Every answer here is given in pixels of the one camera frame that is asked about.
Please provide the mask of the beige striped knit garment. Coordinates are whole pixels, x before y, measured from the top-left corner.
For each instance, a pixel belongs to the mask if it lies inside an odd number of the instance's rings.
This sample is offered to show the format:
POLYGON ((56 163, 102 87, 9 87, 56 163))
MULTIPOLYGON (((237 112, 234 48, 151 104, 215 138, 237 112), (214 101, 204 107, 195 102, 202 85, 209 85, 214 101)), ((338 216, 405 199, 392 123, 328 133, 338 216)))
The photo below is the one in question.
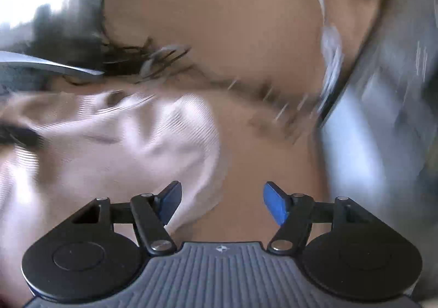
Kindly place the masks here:
POLYGON ((182 184, 170 232, 221 199, 223 158, 208 103, 197 95, 21 93, 1 121, 32 130, 36 147, 1 147, 1 305, 30 298, 25 250, 96 197, 126 201, 182 184))

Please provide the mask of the glass panel computer case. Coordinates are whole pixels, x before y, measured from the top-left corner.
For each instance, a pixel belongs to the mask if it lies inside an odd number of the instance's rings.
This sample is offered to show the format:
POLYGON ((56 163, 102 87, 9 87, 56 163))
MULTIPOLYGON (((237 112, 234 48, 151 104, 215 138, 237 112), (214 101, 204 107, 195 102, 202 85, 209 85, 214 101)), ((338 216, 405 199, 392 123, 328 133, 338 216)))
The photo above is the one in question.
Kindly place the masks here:
POLYGON ((437 218, 437 0, 383 1, 320 136, 332 196, 437 218))

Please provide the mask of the black computer monitor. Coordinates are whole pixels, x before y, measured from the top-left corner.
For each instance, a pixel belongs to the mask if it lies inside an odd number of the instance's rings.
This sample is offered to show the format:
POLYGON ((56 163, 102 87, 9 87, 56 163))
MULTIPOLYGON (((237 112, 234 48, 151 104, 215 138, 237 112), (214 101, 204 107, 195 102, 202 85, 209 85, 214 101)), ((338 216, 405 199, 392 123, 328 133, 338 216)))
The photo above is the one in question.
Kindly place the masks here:
POLYGON ((1 0, 1 64, 102 75, 103 0, 1 0))

